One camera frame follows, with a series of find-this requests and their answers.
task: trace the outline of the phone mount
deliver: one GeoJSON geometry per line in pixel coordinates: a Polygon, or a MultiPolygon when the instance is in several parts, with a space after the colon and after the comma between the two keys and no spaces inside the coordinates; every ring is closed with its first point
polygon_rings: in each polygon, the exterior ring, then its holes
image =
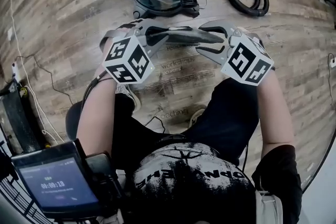
{"type": "Polygon", "coordinates": [[[12,158],[42,213],[57,223],[93,223],[115,215],[123,190],[107,153],[86,156],[76,139],[12,158]]]}

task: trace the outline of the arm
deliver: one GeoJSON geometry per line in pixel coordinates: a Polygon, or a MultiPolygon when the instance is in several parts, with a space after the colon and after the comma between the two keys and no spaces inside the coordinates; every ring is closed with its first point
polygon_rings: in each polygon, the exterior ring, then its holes
{"type": "MultiPolygon", "coordinates": [[[[108,39],[104,47],[104,56],[111,44],[112,39],[108,39]]],[[[100,66],[94,74],[95,77],[103,71],[104,67],[100,66]]],[[[99,82],[85,102],[78,124],[77,138],[86,155],[111,152],[116,86],[117,83],[113,79],[99,82]]]]}
{"type": "Polygon", "coordinates": [[[260,126],[263,139],[261,156],[281,145],[293,145],[291,116],[273,70],[257,87],[260,126]]]}

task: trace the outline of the person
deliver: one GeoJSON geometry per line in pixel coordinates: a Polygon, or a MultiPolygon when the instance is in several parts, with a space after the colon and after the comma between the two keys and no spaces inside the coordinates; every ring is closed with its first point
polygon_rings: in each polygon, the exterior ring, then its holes
{"type": "MultiPolygon", "coordinates": [[[[104,55],[111,44],[108,39],[104,55]]],[[[95,77],[103,71],[100,66],[95,77]]],[[[139,123],[132,117],[139,99],[106,78],[93,88],[82,113],[81,102],[70,108],[66,129],[87,155],[109,152],[114,167],[125,170],[134,222],[255,223],[256,189],[280,198],[284,223],[298,222],[302,190],[294,133],[273,70],[257,87],[222,81],[180,135],[155,133],[139,123]],[[263,149],[253,185],[238,159],[259,119],[263,149]]]]}

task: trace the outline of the wooden floor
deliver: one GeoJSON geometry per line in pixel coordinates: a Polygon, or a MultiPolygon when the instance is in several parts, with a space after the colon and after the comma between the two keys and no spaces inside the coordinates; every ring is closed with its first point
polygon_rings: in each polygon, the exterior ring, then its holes
{"type": "MultiPolygon", "coordinates": [[[[173,26],[199,26],[209,20],[226,19],[263,39],[276,63],[291,111],[298,168],[305,185],[322,160],[335,129],[327,65],[328,53],[336,54],[333,8],[323,0],[270,0],[267,16],[249,18],[234,10],[228,0],[207,2],[196,19],[178,15],[157,20],[173,26]]],[[[14,36],[8,41],[7,32],[12,27],[9,7],[9,0],[0,0],[0,73],[7,81],[18,55],[14,36]]],[[[13,0],[13,9],[22,54],[35,54],[39,64],[53,73],[55,87],[77,102],[100,62],[101,37],[132,19],[133,0],[13,0]]],[[[134,88],[142,102],[142,109],[134,117],[145,123],[156,114],[170,133],[181,132],[193,112],[209,102],[223,75],[217,64],[191,47],[164,46],[153,61],[155,72],[146,83],[134,88]]],[[[41,107],[67,139],[65,116],[71,105],[69,99],[52,89],[50,75],[38,69],[32,59],[25,66],[41,107]]],[[[336,99],[334,70],[330,79],[336,99]]],[[[4,85],[4,78],[0,77],[0,86],[4,85]]],[[[45,119],[44,122],[53,134],[45,119]]],[[[155,129],[160,123],[150,126],[155,129]]],[[[247,174],[258,164],[260,151],[258,127],[249,147],[247,174]]]]}

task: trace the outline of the shoe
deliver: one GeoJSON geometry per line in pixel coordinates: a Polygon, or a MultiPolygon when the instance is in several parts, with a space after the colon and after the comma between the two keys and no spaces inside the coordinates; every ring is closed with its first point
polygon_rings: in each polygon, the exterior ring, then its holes
{"type": "Polygon", "coordinates": [[[201,116],[204,111],[205,109],[199,109],[192,115],[190,122],[189,122],[189,128],[197,122],[198,117],[201,116]]]}
{"type": "Polygon", "coordinates": [[[132,101],[134,102],[133,112],[136,112],[140,109],[141,102],[140,102],[139,98],[131,91],[129,85],[117,84],[117,88],[116,88],[115,92],[116,92],[116,94],[117,93],[123,93],[123,94],[127,95],[127,97],[132,99],[132,101]]]}

